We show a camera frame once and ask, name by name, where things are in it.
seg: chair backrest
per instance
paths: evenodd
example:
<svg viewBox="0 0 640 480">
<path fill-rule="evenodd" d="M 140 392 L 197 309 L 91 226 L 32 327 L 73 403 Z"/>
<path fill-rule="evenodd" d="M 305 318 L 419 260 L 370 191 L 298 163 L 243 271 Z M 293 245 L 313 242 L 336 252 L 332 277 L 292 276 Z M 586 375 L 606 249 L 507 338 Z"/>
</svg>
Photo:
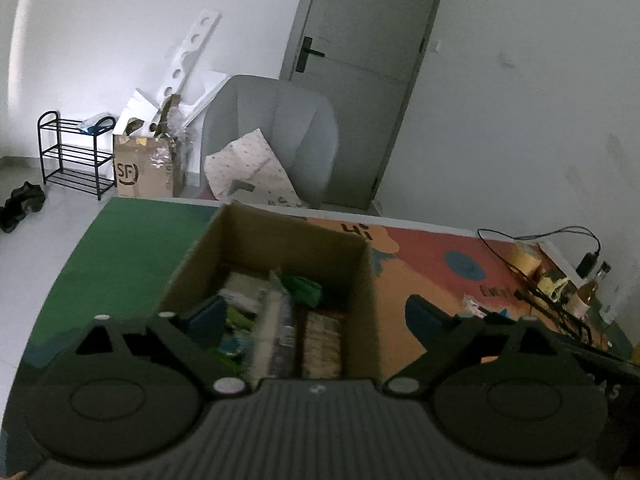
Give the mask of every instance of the chair backrest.
<svg viewBox="0 0 640 480">
<path fill-rule="evenodd" d="M 334 110 L 316 92 L 265 77 L 234 76 L 209 105 L 202 129 L 202 186 L 206 156 L 257 128 L 299 197 L 311 206 L 321 205 L 338 150 Z"/>
</svg>

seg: black door handle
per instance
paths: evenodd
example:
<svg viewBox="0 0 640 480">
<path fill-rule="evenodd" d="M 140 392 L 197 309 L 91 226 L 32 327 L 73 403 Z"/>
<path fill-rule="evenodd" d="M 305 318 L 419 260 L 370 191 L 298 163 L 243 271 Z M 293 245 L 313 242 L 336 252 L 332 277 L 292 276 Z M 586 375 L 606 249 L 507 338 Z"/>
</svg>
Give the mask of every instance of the black door handle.
<svg viewBox="0 0 640 480">
<path fill-rule="evenodd" d="M 305 39 L 302 40 L 302 48 L 300 49 L 300 57 L 298 58 L 298 63 L 296 65 L 296 72 L 304 72 L 306 68 L 306 58 L 309 57 L 309 54 L 318 57 L 324 57 L 324 52 L 320 52 L 318 50 L 313 50 L 311 48 L 311 43 L 313 39 L 305 36 Z"/>
</svg>

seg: door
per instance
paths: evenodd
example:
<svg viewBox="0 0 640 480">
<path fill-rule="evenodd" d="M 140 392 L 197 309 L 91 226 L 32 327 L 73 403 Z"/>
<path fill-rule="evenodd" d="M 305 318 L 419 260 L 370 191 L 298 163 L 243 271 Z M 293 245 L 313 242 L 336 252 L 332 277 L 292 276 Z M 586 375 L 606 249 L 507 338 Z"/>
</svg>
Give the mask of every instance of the door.
<svg viewBox="0 0 640 480">
<path fill-rule="evenodd" d="M 369 205 L 419 69 L 435 2 L 311 0 L 291 80 L 334 106 L 340 148 L 327 202 Z"/>
</svg>

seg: shoe rack shelf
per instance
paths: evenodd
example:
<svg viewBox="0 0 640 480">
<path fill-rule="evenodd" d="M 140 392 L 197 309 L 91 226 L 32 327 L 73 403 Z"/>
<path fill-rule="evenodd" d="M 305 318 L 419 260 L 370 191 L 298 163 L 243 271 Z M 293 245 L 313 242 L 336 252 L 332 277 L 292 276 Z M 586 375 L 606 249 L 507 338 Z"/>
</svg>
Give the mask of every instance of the shoe rack shelf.
<svg viewBox="0 0 640 480">
<path fill-rule="evenodd" d="M 102 199 L 102 196 L 115 186 L 115 180 L 111 180 L 100 175 L 100 167 L 113 161 L 113 154 L 98 150 L 98 137 L 110 132 L 115 126 L 113 118 L 104 118 L 96 124 L 96 132 L 87 134 L 78 129 L 82 121 L 62 119 L 57 111 L 49 111 L 38 119 L 38 147 L 40 150 L 40 169 L 42 170 L 42 180 L 44 184 L 50 182 L 59 186 L 70 187 L 85 193 L 90 193 Z M 56 143 L 48 148 L 43 148 L 43 132 L 50 131 L 56 133 Z M 67 134 L 82 135 L 93 139 L 93 147 L 76 146 L 73 143 L 63 142 Z M 45 159 L 53 158 L 58 161 L 58 167 L 47 173 L 45 170 Z"/>
</svg>

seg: sf cardboard box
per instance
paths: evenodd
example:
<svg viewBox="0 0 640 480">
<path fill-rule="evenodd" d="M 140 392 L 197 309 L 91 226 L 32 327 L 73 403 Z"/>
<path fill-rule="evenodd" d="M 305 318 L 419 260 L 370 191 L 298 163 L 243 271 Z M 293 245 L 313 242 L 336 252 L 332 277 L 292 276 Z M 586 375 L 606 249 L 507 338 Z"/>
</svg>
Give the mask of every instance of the sf cardboard box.
<svg viewBox="0 0 640 480">
<path fill-rule="evenodd" d="M 175 139 L 113 136 L 113 165 L 118 195 L 171 198 L 180 195 L 184 171 Z"/>
<path fill-rule="evenodd" d="M 159 311 L 190 310 L 237 269 L 264 277 L 281 269 L 320 283 L 346 312 L 342 376 L 382 379 L 374 278 L 364 238 L 238 203 L 225 205 L 180 264 Z"/>
</svg>

